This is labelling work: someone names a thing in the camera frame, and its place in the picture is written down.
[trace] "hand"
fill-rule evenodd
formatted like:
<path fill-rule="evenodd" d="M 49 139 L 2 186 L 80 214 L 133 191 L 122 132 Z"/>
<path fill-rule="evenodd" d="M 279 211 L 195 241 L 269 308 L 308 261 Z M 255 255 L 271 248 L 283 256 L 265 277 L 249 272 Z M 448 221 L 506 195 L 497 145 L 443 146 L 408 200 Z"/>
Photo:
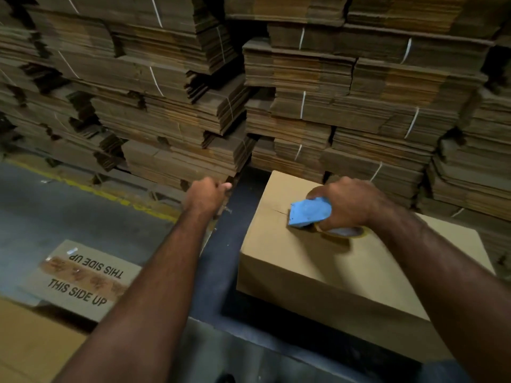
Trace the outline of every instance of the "hand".
<path fill-rule="evenodd" d="M 332 205 L 330 217 L 319 222 L 323 231 L 343 227 L 370 227 L 380 206 L 390 201 L 369 181 L 349 177 L 316 187 L 307 195 L 307 199 L 319 197 L 327 198 Z"/>
<path fill-rule="evenodd" d="M 225 193 L 233 187 L 231 183 L 219 183 L 211 177 L 194 181 L 183 202 L 184 211 L 205 213 L 212 218 L 222 205 Z"/>

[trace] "concrete floor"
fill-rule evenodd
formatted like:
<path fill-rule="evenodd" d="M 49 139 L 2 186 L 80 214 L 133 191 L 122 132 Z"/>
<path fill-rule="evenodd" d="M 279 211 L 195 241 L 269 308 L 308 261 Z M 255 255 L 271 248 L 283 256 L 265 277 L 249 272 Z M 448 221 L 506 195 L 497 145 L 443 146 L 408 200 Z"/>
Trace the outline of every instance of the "concrete floor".
<path fill-rule="evenodd" d="M 0 163 L 0 293 L 36 305 L 17 288 L 63 240 L 143 265 L 172 224 L 7 163 Z M 333 375 L 189 320 L 169 381 L 342 383 Z"/>

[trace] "left hand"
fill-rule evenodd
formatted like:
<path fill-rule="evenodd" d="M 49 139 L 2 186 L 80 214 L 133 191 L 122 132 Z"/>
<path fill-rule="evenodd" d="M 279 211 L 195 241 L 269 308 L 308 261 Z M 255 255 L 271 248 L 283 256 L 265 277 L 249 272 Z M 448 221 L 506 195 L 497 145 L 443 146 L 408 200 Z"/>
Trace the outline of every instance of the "left hand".
<path fill-rule="evenodd" d="M 184 211 L 205 213 L 212 218 L 222 205 L 225 193 L 232 187 L 231 183 L 221 184 L 211 177 L 194 181 L 187 191 L 183 209 Z"/>

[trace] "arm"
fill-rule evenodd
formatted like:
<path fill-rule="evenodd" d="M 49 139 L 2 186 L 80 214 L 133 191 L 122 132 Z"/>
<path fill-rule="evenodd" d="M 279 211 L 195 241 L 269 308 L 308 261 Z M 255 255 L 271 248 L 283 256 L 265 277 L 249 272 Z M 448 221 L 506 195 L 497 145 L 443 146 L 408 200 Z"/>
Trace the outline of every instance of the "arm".
<path fill-rule="evenodd" d="M 344 177 L 308 198 L 320 196 L 332 203 L 332 215 L 320 228 L 371 228 L 476 381 L 511 381 L 511 292 L 500 280 L 367 181 Z"/>
<path fill-rule="evenodd" d="M 55 383 L 163 382 L 188 318 L 209 220 L 231 184 L 194 182 L 170 234 Z"/>

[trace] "forearm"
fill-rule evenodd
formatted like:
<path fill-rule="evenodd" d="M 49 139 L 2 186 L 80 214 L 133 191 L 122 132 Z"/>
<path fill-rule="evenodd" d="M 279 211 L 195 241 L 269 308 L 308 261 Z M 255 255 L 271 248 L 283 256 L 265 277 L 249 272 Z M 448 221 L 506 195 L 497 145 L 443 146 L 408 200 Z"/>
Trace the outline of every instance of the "forearm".
<path fill-rule="evenodd" d="M 402 207 L 384 202 L 369 223 L 399 263 L 453 355 L 476 379 L 509 378 L 508 289 Z"/>
<path fill-rule="evenodd" d="M 186 324 L 210 215 L 184 212 L 56 381 L 164 381 Z"/>

